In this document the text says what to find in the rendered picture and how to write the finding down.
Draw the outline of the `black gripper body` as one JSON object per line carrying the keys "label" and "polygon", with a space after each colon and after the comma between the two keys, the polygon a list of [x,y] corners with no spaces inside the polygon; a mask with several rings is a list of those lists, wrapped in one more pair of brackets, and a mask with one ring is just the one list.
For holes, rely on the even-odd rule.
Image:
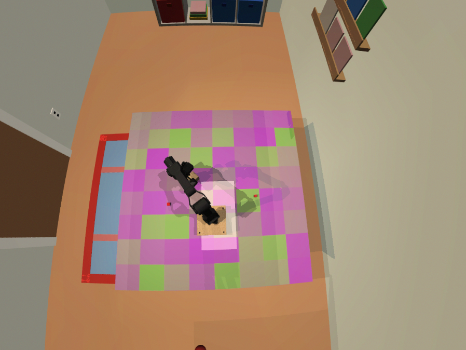
{"label": "black gripper body", "polygon": [[[185,172],[185,171],[184,171]],[[194,179],[194,178],[190,178],[187,173],[185,172],[184,176],[186,177],[186,179],[189,181],[189,183],[193,186],[195,186],[198,182]]]}

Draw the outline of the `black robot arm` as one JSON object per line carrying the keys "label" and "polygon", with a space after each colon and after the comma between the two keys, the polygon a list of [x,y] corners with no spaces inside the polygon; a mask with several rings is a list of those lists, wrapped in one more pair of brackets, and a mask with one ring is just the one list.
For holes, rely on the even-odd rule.
{"label": "black robot arm", "polygon": [[[190,173],[194,169],[194,166],[191,163],[184,161],[180,165],[180,163],[178,161],[175,161],[175,159],[172,156],[165,158],[164,163],[167,166],[167,174],[171,177],[174,177],[175,180],[178,180],[179,184],[184,189],[184,193],[187,195],[189,199],[189,205],[191,206],[193,211],[196,214],[202,214],[203,220],[208,225],[211,225],[212,223],[217,224],[218,218],[220,216],[214,210],[214,208],[211,208],[210,201],[206,198],[206,196],[203,193],[196,191],[195,187],[191,185],[184,176],[185,172],[188,176],[190,176]],[[194,195],[196,192],[202,194],[204,197],[202,197],[198,202],[191,205],[189,197]]]}

